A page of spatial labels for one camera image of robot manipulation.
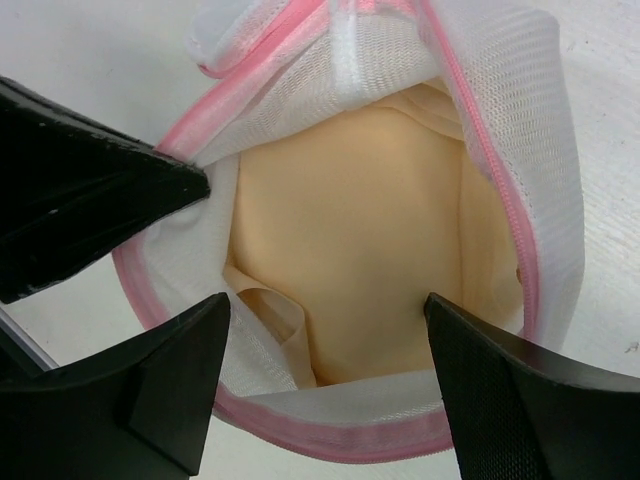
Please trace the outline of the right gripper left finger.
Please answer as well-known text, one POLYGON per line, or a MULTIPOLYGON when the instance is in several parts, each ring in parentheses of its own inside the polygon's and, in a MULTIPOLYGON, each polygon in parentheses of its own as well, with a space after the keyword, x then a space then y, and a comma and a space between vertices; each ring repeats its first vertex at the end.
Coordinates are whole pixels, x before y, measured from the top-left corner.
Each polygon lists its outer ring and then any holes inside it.
POLYGON ((29 375, 1 345, 5 479, 188 479, 201 467, 230 325, 215 294, 74 363, 29 375))

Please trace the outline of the white mesh laundry bag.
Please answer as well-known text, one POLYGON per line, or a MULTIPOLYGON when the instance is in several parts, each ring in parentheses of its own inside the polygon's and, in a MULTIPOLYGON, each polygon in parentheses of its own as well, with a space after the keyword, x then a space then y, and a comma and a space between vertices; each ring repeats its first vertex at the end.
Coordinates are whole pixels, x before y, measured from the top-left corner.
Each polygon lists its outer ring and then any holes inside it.
MULTIPOLYGON (((224 292, 233 191, 244 149, 435 77, 452 93, 473 163, 498 189, 522 272, 514 329, 551 350, 571 322, 584 272, 584 212, 559 26, 511 1, 206 2, 189 50, 216 81, 160 150, 206 172, 210 197, 117 248, 140 323, 154 328, 224 292)), ((381 463, 451 447, 436 375, 403 373, 304 390, 283 347, 238 298, 214 413, 287 450, 381 463)))

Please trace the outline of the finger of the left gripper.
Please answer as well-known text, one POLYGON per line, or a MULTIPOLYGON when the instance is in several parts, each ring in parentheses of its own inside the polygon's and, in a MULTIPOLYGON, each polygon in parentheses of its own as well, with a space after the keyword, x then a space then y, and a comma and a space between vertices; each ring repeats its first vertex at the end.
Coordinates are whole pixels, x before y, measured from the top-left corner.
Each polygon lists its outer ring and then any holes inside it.
POLYGON ((70 278, 209 194, 202 170, 2 78, 2 303, 70 278))

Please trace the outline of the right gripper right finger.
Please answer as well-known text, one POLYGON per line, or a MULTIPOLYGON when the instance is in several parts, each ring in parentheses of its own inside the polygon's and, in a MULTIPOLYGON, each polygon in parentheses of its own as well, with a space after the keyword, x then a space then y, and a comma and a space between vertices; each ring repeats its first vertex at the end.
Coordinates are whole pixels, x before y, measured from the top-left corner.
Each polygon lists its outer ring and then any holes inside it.
POLYGON ((424 311, 462 478, 638 478, 637 378, 547 350, 437 294, 424 311))

